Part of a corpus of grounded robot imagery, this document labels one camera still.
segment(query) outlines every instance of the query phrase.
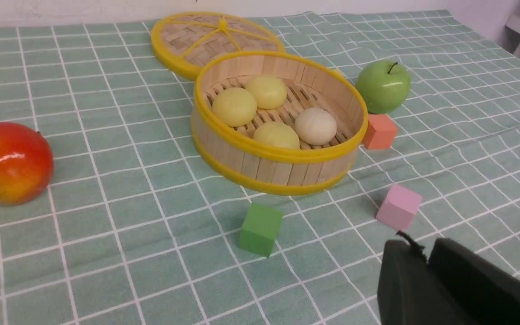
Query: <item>green apple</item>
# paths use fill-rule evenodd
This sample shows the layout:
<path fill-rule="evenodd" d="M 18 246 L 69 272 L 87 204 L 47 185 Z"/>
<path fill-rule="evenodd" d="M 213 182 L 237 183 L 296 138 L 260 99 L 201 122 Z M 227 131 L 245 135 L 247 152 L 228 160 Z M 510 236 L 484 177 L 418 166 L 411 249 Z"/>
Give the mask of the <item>green apple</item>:
<path fill-rule="evenodd" d="M 355 84 L 372 114 L 387 114 L 399 107 L 410 92 L 410 75 L 398 62 L 380 60 L 367 65 Z"/>

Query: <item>pink cube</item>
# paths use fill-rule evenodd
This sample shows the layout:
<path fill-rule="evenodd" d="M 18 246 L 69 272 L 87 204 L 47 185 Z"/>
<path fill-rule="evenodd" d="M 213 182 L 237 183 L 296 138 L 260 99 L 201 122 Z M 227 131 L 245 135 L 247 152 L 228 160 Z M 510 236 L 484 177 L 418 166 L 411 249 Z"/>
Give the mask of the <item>pink cube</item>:
<path fill-rule="evenodd" d="M 422 200 L 421 195 L 393 184 L 376 214 L 376 219 L 394 230 L 404 231 L 413 222 Z"/>

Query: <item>yellow rim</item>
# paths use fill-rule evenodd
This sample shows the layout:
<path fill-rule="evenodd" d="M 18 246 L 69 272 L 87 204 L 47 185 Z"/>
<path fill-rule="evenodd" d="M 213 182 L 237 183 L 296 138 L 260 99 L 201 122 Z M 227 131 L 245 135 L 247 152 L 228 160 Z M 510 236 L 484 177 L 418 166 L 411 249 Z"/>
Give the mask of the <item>yellow rim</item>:
<path fill-rule="evenodd" d="M 230 168 L 220 164 L 217 160 L 214 159 L 200 144 L 196 134 L 194 133 L 194 128 L 192 128 L 192 139 L 194 140 L 194 146 L 196 150 L 202 156 L 202 159 L 206 161 L 211 168 L 213 168 L 220 175 L 226 177 L 230 181 L 242 185 L 243 187 L 247 187 L 248 189 L 252 189 L 262 193 L 274 194 L 274 195 L 307 195 L 312 193 L 322 192 L 334 184 L 338 183 L 348 169 L 342 172 L 340 175 L 325 181 L 324 183 L 318 183 L 316 185 L 306 185 L 306 186 L 285 186 L 285 185 L 274 185 L 270 183 L 264 183 L 263 181 L 256 181 L 256 179 L 252 179 L 250 177 L 239 174 Z"/>
<path fill-rule="evenodd" d="M 212 24 L 199 23 L 196 21 L 190 21 L 190 22 L 176 21 L 176 19 L 179 17 L 184 17 L 184 16 L 188 16 L 191 14 L 196 14 L 196 15 L 200 14 L 200 15 L 208 15 L 208 16 L 222 16 L 222 17 L 227 17 L 227 18 L 231 18 L 231 19 L 235 19 L 235 20 L 245 21 L 247 24 L 254 26 L 257 29 L 260 29 L 261 31 L 263 31 L 264 33 L 269 35 L 269 37 L 264 37 L 262 35 L 256 35 L 254 33 L 249 33 L 249 32 L 245 32 L 245 31 L 237 31 L 235 29 L 227 27 L 223 23 L 219 23 L 218 26 L 215 26 Z M 186 53 L 182 53 L 181 56 L 177 56 L 175 53 L 168 50 L 167 47 L 164 45 L 162 38 L 161 38 L 161 33 L 162 33 L 163 27 L 165 25 L 179 24 L 179 23 L 214 28 L 214 31 L 212 31 L 211 33 L 208 33 L 208 35 L 204 35 L 204 37 L 202 37 L 199 41 L 197 41 L 195 44 L 190 46 L 190 48 L 186 51 L 186 53 L 189 52 L 190 50 L 194 49 L 194 47 L 197 46 L 198 44 L 200 44 L 201 41 L 204 41 L 204 39 L 210 37 L 214 33 L 218 33 L 219 31 L 222 31 L 223 33 L 225 33 L 226 36 L 230 39 L 230 41 L 236 46 L 236 48 L 239 51 L 241 51 L 241 48 L 236 43 L 235 39 L 233 39 L 231 33 L 243 33 L 244 35 L 248 35 L 250 37 L 264 39 L 266 41 L 270 41 L 270 42 L 276 44 L 276 47 L 279 52 L 285 52 L 285 50 L 286 50 L 283 43 L 280 41 L 280 39 L 278 39 L 278 37 L 276 35 L 272 34 L 271 31 L 266 29 L 266 27 L 256 24 L 252 21 L 242 19 L 240 17 L 230 16 L 228 14 L 221 14 L 221 13 L 215 13 L 215 12 L 184 12 L 184 13 L 175 14 L 175 15 L 172 15 L 172 16 L 169 16 L 169 17 L 166 17 L 166 18 L 160 20 L 152 28 L 152 31 L 151 31 L 152 49 L 153 49 L 153 53 L 154 53 L 155 57 L 162 64 L 164 64 L 167 68 L 169 68 L 169 70 L 172 70 L 173 72 L 176 72 L 176 74 L 179 74 L 180 76 L 182 76 L 186 79 L 189 79 L 189 80 L 196 80 L 196 77 L 198 76 L 198 73 L 200 72 L 201 67 L 191 64 L 188 61 L 184 60 L 184 56 L 186 55 Z"/>
<path fill-rule="evenodd" d="M 205 76 L 206 72 L 221 61 L 229 60 L 234 57 L 241 56 L 276 56 L 287 58 L 291 60 L 296 60 L 302 62 L 306 65 L 311 65 L 320 70 L 323 70 L 330 76 L 340 80 L 346 87 L 352 91 L 355 98 L 358 100 L 361 105 L 363 120 L 361 129 L 350 139 L 343 142 L 342 144 L 337 144 L 336 146 L 332 146 L 329 148 L 322 149 L 314 149 L 314 150 L 293 150 L 293 149 L 284 149 L 284 148 L 275 148 L 273 146 L 268 146 L 266 144 L 261 144 L 260 142 L 254 141 L 248 136 L 239 134 L 233 128 L 228 127 L 226 124 L 222 123 L 214 115 L 208 106 L 206 105 L 206 101 L 204 99 L 203 91 L 202 91 L 202 78 Z M 242 51 L 235 52 L 230 54 L 225 54 L 219 58 L 216 58 L 206 64 L 204 68 L 198 74 L 196 78 L 196 83 L 194 87 L 194 99 L 196 101 L 195 108 L 198 110 L 200 117 L 208 126 L 214 130 L 216 134 L 221 136 L 225 141 L 227 141 L 232 146 L 243 150 L 244 152 L 249 152 L 254 156 L 258 156 L 260 158 L 266 158 L 269 160 L 281 161 L 283 163 L 291 163 L 291 164 L 313 164 L 313 163 L 323 163 L 324 161 L 332 160 L 335 158 L 339 158 L 349 154 L 352 150 L 354 150 L 359 144 L 362 142 L 362 139 L 365 136 L 368 126 L 368 113 L 367 113 L 367 105 L 363 100 L 362 96 L 359 94 L 357 89 L 349 83 L 345 78 L 341 77 L 338 72 L 334 72 L 325 66 L 318 64 L 316 62 L 306 60 L 305 58 L 301 58 L 298 56 L 293 56 L 287 53 L 279 53 L 279 52 L 271 52 L 271 51 Z"/>

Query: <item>black cable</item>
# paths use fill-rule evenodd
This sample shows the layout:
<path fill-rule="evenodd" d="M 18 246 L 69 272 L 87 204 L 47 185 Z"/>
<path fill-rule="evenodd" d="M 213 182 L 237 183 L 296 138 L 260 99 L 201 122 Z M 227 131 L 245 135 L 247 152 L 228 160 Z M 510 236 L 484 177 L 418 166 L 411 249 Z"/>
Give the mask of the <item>black cable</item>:
<path fill-rule="evenodd" d="M 425 261 L 425 263 L 427 262 L 427 256 L 423 252 L 425 249 L 425 247 L 423 245 L 420 245 L 419 243 L 415 242 L 415 240 L 411 236 L 409 236 L 408 234 L 406 234 L 400 230 L 397 231 L 396 234 L 398 236 L 401 236 L 402 238 L 406 239 L 407 242 L 409 242 L 411 252 L 414 255 L 417 255 L 417 257 L 420 257 L 423 261 Z"/>

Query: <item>green checkered tablecloth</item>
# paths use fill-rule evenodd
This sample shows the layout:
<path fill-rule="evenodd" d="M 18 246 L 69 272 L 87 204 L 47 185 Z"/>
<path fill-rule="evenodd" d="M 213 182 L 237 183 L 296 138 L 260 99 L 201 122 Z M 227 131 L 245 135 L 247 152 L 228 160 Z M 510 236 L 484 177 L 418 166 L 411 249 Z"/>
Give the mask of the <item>green checkered tablecloth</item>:
<path fill-rule="evenodd" d="M 213 172 L 193 84 L 151 53 L 153 21 L 0 28 L 0 121 L 41 131 L 49 190 L 0 207 L 0 325 L 375 325 L 388 187 L 423 195 L 410 233 L 451 237 L 520 279 L 520 60 L 450 13 L 257 19 L 350 80 L 413 77 L 391 150 L 329 191 L 278 197 Z M 283 211 L 269 259 L 237 249 L 250 202 Z"/>

